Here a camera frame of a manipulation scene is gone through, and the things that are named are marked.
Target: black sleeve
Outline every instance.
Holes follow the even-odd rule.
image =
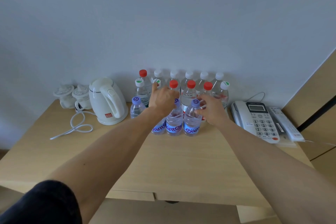
[[[81,224],[82,217],[72,190],[58,181],[44,181],[28,191],[0,215],[0,224]]]

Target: white wall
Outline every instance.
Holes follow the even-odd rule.
[[[335,15],[335,0],[1,0],[0,148],[59,83],[109,76],[130,100],[143,68],[222,71],[231,99],[283,107],[333,51]]]

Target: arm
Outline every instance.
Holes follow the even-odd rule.
[[[107,193],[127,170],[152,128],[174,108],[179,93],[153,85],[149,108],[120,124],[52,172],[74,192],[83,223],[88,223]]]
[[[221,103],[201,95],[197,110],[225,137],[238,160],[282,223],[334,223],[336,187],[303,164],[233,123]]]

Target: white kettle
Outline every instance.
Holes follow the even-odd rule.
[[[117,84],[110,78],[99,78],[89,85],[89,96],[97,120],[114,125],[126,118],[128,107]]]

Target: white cable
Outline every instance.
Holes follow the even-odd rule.
[[[76,112],[77,113],[74,116],[72,116],[72,118],[70,120],[70,125],[71,125],[72,129],[70,129],[70,130],[68,130],[68,131],[66,131],[64,133],[61,133],[58,136],[54,136],[54,137],[50,138],[50,140],[56,139],[57,137],[60,137],[60,136],[64,136],[64,135],[70,134],[70,133],[72,133],[74,131],[78,131],[78,132],[81,132],[81,133],[89,133],[89,132],[91,132],[93,130],[93,126],[92,125],[90,125],[90,124],[82,124],[85,121],[85,114],[84,114],[84,112],[90,113],[90,114],[93,114],[93,115],[96,115],[96,114],[93,113],[93,112],[81,111],[81,110],[76,110]],[[83,120],[82,120],[82,122],[80,124],[78,124],[77,126],[74,126],[72,124],[72,122],[74,120],[74,117],[76,117],[80,113],[83,115]],[[81,128],[81,127],[91,127],[91,129],[90,130],[80,130],[80,129],[78,129],[78,128]]]
[[[259,101],[259,102],[262,102],[262,101],[263,101],[263,99],[264,99],[264,98],[265,98],[265,96],[266,96],[266,93],[265,93],[264,91],[261,91],[261,92],[259,92],[259,93],[255,94],[254,96],[250,97],[250,98],[249,98],[248,100],[246,100],[245,102],[249,101],[251,98],[254,98],[255,96],[259,95],[260,93],[264,93],[264,96],[263,96],[263,97],[262,97],[262,99]]]
[[[305,140],[305,142],[317,143],[317,142],[310,141],[310,140]],[[325,143],[325,142],[319,142],[319,143],[324,143],[324,144],[329,144],[329,145],[332,145],[332,146],[336,146],[336,144],[332,144],[332,143]]]

